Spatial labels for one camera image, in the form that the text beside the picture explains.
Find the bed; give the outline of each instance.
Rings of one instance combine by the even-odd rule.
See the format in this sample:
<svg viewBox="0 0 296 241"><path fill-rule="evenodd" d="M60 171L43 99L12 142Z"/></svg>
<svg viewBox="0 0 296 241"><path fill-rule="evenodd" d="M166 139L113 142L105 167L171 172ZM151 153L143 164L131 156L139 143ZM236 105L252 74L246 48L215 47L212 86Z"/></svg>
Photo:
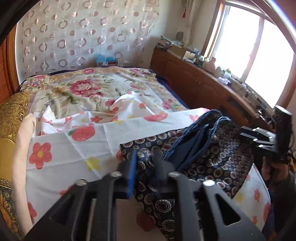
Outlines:
<svg viewBox="0 0 296 241"><path fill-rule="evenodd" d="M185 128L208 111L188 110L161 83L167 84L147 69L108 67L37 75L22 84L36 127L26 160L27 215L16 208L21 227L28 219L35 224L78 179L95 181L116 170L124 161L120 144ZM254 165L233 200L262 230L270 197ZM119 239L136 230L135 240L164 240L158 229L145 233L136 225L140 210L135 199L119 201Z"/></svg>

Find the window frame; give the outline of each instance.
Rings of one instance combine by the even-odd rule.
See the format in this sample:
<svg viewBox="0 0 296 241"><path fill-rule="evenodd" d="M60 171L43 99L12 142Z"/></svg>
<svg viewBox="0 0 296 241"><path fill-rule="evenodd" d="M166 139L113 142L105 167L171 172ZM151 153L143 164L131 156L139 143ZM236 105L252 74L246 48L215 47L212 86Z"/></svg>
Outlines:
<svg viewBox="0 0 296 241"><path fill-rule="evenodd" d="M261 37L262 37L262 32L264 28L264 21L267 20L273 24L275 24L264 12L262 12L256 5L251 5L248 3L245 3L243 0L218 0L216 9L214 12L214 16L210 25L210 29L205 41L205 44L202 48L201 54L204 55L206 58L208 57L213 57L215 55L215 51L218 48L219 41L221 39L222 33L223 33L223 28L227 19L227 15L229 13L230 7L238 7L243 10L252 12L258 16L260 16L259 19L259 28L258 28L258 33L257 33L257 38L254 44L254 48L250 54L250 59L248 61L248 64L246 66L246 69L242 75L241 78L238 78L237 76L233 75L236 77L240 82L245 84L249 90L253 91L259 100L265 104L267 107L267 111L269 113L272 113L273 108L270 107L270 105L260 96L257 94L256 91L254 91L248 84L245 83L246 78L251 70L251 67L254 63L256 54L259 49ZM294 94L294 90L296 88L296 56L294 54L293 56L293 62L291 66L291 70L289 73L289 77L287 79L287 82L285 84L285 87L277 101L277 105L280 105L284 108L287 108L292 95Z"/></svg>

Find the red flower print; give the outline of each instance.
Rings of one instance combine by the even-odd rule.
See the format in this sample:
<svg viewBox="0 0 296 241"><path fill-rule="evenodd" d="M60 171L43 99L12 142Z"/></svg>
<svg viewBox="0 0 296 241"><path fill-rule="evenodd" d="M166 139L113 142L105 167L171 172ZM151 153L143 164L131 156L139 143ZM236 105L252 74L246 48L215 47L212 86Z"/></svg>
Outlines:
<svg viewBox="0 0 296 241"><path fill-rule="evenodd" d="M99 123L103 118L98 117L97 115L95 117L91 117L91 122Z"/></svg>
<svg viewBox="0 0 296 241"><path fill-rule="evenodd" d="M107 101L105 102L105 106L111 106L114 104L114 102L115 102L114 99L107 99Z"/></svg>
<svg viewBox="0 0 296 241"><path fill-rule="evenodd" d="M29 157L29 163L35 164L37 169L41 169L44 162L52 160L52 154L50 153L51 144L46 142L42 146L36 142L33 145L33 153Z"/></svg>
<svg viewBox="0 0 296 241"><path fill-rule="evenodd" d="M139 105L139 107L140 107L140 109L145 109L147 106L146 106L144 103L141 103L141 104Z"/></svg>
<svg viewBox="0 0 296 241"><path fill-rule="evenodd" d="M38 121L44 121L47 122L47 119L43 118L43 117L38 117Z"/></svg>
<svg viewBox="0 0 296 241"><path fill-rule="evenodd" d="M254 225L257 224L257 216L253 216L253 221L252 221L252 223L253 223Z"/></svg>
<svg viewBox="0 0 296 241"><path fill-rule="evenodd" d="M38 136L44 136L46 133L44 131L39 132Z"/></svg>
<svg viewBox="0 0 296 241"><path fill-rule="evenodd" d="M45 78L45 75L36 75L34 78L36 79L44 79Z"/></svg>
<svg viewBox="0 0 296 241"><path fill-rule="evenodd" d="M269 215L269 212L270 212L270 203L267 202L264 206L264 209L263 209L263 220L264 222L266 222L267 220L267 217Z"/></svg>
<svg viewBox="0 0 296 241"><path fill-rule="evenodd" d="M136 68L132 68L131 70L132 70L133 72L136 72L137 74L140 74L140 75L143 74L141 71L139 71L139 70L136 69Z"/></svg>
<svg viewBox="0 0 296 241"><path fill-rule="evenodd" d="M74 141L85 141L95 135L94 125L89 123L88 126L78 127L71 130L68 135L72 136Z"/></svg>
<svg viewBox="0 0 296 241"><path fill-rule="evenodd" d="M74 93L74 95L81 95L82 97L90 97L93 94L97 94L96 90L99 90L101 87L96 81L86 79L78 80L75 83L71 84L69 90Z"/></svg>
<svg viewBox="0 0 296 241"><path fill-rule="evenodd" d="M116 107L114 107L113 109L112 109L112 112L116 112L116 111L118 111L119 110L119 108L116 106Z"/></svg>
<svg viewBox="0 0 296 241"><path fill-rule="evenodd" d="M193 122L196 122L197 119L199 118L198 115L190 115L189 117L190 117L190 119L191 119Z"/></svg>
<svg viewBox="0 0 296 241"><path fill-rule="evenodd" d="M162 106L167 110L170 108L170 105L167 102L162 102Z"/></svg>
<svg viewBox="0 0 296 241"><path fill-rule="evenodd" d="M28 208L29 208L29 213L30 213L32 224L34 224L34 217L37 216L37 212L35 211L35 209L33 208L32 204L30 202L28 202Z"/></svg>
<svg viewBox="0 0 296 241"><path fill-rule="evenodd" d="M94 94L92 94L91 95L91 97L92 98L95 98L95 99L101 99L102 97L103 97L104 95L103 95L103 93L101 93L101 92L96 92L96 93L94 93Z"/></svg>
<svg viewBox="0 0 296 241"><path fill-rule="evenodd" d="M48 123L48 124L50 124L50 126L53 126L53 124L52 124L52 120L45 121L45 123Z"/></svg>
<svg viewBox="0 0 296 241"><path fill-rule="evenodd" d="M84 70L82 70L82 72L83 72L84 74L93 74L93 73L95 73L96 71L95 71L94 69L84 69Z"/></svg>
<svg viewBox="0 0 296 241"><path fill-rule="evenodd" d="M259 200L260 200L260 192L259 192L258 188L254 190L254 199L257 202L259 202Z"/></svg>
<svg viewBox="0 0 296 241"><path fill-rule="evenodd" d="M66 193L66 192L68 192L70 189L71 189L71 187L73 187L73 185L70 185L68 188L67 188L67 190L61 190L60 191L60 195L61 195L61 197Z"/></svg>
<svg viewBox="0 0 296 241"><path fill-rule="evenodd" d="M65 122L64 122L64 124L67 124L70 120L72 120L73 119L73 117L72 116L70 116L70 117L66 117L65 118Z"/></svg>
<svg viewBox="0 0 296 241"><path fill-rule="evenodd" d="M117 158L119 161L123 161L122 154L121 154L121 151L120 151L120 150L116 153L116 158Z"/></svg>
<svg viewBox="0 0 296 241"><path fill-rule="evenodd" d="M144 116L143 118L147 121L163 121L165 118L168 117L168 114L159 114L159 115L147 115Z"/></svg>
<svg viewBox="0 0 296 241"><path fill-rule="evenodd" d="M113 122L113 121L118 121L118 116L117 116L117 115L114 116L114 117L111 119L111 122Z"/></svg>
<svg viewBox="0 0 296 241"><path fill-rule="evenodd" d="M130 87L133 87L133 88L135 88L135 89L137 89L137 90L146 90L147 89L147 87L145 86L145 84L143 84L143 83L141 83L141 82L139 82L139 83L130 83Z"/></svg>

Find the metal screw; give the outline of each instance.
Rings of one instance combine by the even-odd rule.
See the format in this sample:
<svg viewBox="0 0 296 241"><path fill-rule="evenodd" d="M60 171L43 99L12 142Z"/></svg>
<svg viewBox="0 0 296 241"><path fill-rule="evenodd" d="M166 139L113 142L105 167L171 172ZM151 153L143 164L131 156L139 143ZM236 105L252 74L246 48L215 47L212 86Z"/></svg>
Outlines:
<svg viewBox="0 0 296 241"><path fill-rule="evenodd" d="M110 173L111 177L120 177L121 175L122 175L121 172L118 172L118 171L114 171L114 172Z"/></svg>
<svg viewBox="0 0 296 241"><path fill-rule="evenodd" d="M169 176L169 177L177 177L177 176L180 176L180 173L178 173L178 172L170 172L170 173L168 174L168 176Z"/></svg>
<svg viewBox="0 0 296 241"><path fill-rule="evenodd" d="M205 180L203 181L203 185L206 186L206 187L211 187L211 186L214 186L215 185L215 182L213 180Z"/></svg>
<svg viewBox="0 0 296 241"><path fill-rule="evenodd" d="M76 182L77 186L85 186L87 184L87 181L84 179L80 179Z"/></svg>

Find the white sheet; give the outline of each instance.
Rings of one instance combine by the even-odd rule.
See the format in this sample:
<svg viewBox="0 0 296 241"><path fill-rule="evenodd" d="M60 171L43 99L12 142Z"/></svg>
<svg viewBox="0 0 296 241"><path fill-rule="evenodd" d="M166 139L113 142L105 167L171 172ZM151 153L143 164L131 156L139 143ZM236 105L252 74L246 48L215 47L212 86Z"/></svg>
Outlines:
<svg viewBox="0 0 296 241"><path fill-rule="evenodd" d="M26 193L34 223L77 180L95 181L116 170L120 144L187 127L206 111L199 108L103 124L91 122L98 113L85 112L78 114L80 119L73 115L67 123L78 124L83 116L84 125L70 130L61 126L60 132L33 137L28 152ZM65 118L57 119L42 128L54 131L64 122Z"/></svg>

